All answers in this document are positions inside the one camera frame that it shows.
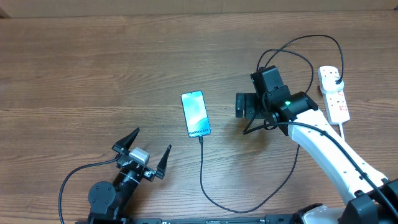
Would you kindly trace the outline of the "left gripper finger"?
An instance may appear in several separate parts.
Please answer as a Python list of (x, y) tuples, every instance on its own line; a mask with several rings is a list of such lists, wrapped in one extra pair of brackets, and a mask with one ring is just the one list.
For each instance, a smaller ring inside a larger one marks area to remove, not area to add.
[(162, 156), (161, 160), (159, 161), (159, 163), (157, 165), (157, 170), (156, 170), (155, 176), (158, 177), (159, 179), (163, 179), (165, 177), (167, 162), (168, 162), (171, 148), (172, 148), (172, 145), (169, 144), (166, 151), (164, 152), (164, 155)]
[(136, 136), (138, 135), (140, 129), (136, 128), (133, 132), (118, 140), (113, 145), (114, 151), (128, 151), (131, 147), (131, 144), (134, 142)]

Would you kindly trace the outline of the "smartphone with blue screen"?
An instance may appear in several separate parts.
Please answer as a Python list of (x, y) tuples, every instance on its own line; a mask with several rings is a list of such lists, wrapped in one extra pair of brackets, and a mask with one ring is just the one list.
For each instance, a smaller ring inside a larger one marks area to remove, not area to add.
[(198, 138), (211, 134), (211, 126), (201, 90), (181, 94), (188, 137)]

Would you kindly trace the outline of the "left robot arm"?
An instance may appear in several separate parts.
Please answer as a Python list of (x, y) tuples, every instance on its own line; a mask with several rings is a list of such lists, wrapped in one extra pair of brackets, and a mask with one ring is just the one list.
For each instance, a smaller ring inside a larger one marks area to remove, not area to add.
[(116, 159), (119, 173), (112, 182), (97, 182), (90, 189), (88, 223), (134, 223), (134, 218), (126, 215), (124, 210), (141, 180), (152, 182), (156, 177), (164, 178), (172, 146), (168, 145), (157, 168), (151, 169), (147, 166), (150, 158), (148, 152), (138, 147), (130, 149), (138, 133), (139, 128), (136, 128), (114, 143), (112, 150), (119, 154)]

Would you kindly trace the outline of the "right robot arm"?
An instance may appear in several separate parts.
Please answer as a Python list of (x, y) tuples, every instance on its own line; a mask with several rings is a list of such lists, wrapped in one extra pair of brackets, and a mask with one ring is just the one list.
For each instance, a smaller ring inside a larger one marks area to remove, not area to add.
[(314, 203), (283, 223), (397, 223), (397, 181), (389, 180), (343, 140), (304, 92), (291, 94), (275, 66), (250, 75), (255, 93), (237, 93), (236, 117), (264, 119), (303, 147), (339, 192), (345, 207)]

